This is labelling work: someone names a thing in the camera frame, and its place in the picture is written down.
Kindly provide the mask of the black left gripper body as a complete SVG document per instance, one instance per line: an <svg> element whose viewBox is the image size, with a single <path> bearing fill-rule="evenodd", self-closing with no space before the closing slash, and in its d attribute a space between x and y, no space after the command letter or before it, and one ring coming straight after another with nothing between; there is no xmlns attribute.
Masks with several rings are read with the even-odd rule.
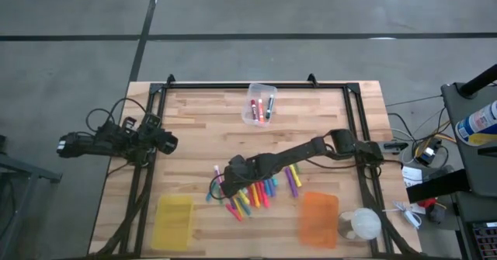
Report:
<svg viewBox="0 0 497 260"><path fill-rule="evenodd" d="M165 153L163 139L165 131L159 128L139 127L137 129L136 150L146 151L155 148Z"/></svg>

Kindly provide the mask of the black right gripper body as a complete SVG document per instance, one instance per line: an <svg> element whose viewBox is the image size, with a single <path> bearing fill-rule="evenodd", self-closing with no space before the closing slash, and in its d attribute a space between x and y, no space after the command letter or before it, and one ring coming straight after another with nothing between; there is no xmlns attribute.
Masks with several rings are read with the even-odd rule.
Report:
<svg viewBox="0 0 497 260"><path fill-rule="evenodd" d="M234 156L225 167L225 183L257 182L270 179L276 173L276 154L258 154L251 158Z"/></svg>

